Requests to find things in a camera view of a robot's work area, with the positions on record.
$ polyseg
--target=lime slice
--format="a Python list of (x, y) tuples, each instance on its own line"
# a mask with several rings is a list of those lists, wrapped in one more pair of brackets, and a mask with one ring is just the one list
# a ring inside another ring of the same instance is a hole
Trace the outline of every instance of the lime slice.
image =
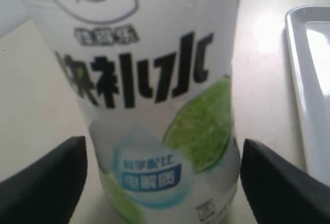
[(143, 224), (142, 212), (116, 182), (115, 178), (100, 171), (100, 179), (103, 189), (109, 195), (115, 210), (124, 221), (128, 224)]
[(213, 167), (224, 155), (232, 132), (230, 77), (224, 76), (175, 116), (163, 143), (193, 163), (195, 173)]

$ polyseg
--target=bottle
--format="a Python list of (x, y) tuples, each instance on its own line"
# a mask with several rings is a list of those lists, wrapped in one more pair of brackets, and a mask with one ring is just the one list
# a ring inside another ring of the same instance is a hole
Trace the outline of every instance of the bottle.
[(22, 0), (84, 114), (126, 223), (219, 223), (240, 156), (231, 112), (239, 0)]

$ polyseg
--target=black object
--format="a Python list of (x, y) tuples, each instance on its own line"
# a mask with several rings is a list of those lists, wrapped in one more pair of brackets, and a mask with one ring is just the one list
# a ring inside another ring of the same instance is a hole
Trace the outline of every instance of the black object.
[(260, 142), (245, 140), (241, 181), (259, 224), (330, 223), (330, 188)]
[(69, 223), (86, 177), (85, 138), (72, 137), (0, 183), (0, 223)]

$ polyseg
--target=white wall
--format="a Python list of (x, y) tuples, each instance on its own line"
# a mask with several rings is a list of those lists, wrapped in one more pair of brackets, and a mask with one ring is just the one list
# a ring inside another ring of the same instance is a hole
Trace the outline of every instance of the white wall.
[(20, 0), (0, 0), (0, 38), (28, 18)]

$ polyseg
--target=table surface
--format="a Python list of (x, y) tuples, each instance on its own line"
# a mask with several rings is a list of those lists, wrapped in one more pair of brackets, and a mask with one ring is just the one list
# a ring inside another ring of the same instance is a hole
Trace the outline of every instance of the table surface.
[[(305, 169), (285, 37), (285, 13), (330, 0), (241, 0), (233, 58), (236, 131), (262, 141)], [(86, 187), (71, 223), (119, 223), (98, 179), (96, 159), (75, 95), (31, 21), (0, 39), (0, 181), (70, 136), (88, 139)], [(239, 186), (224, 223), (256, 220)]]

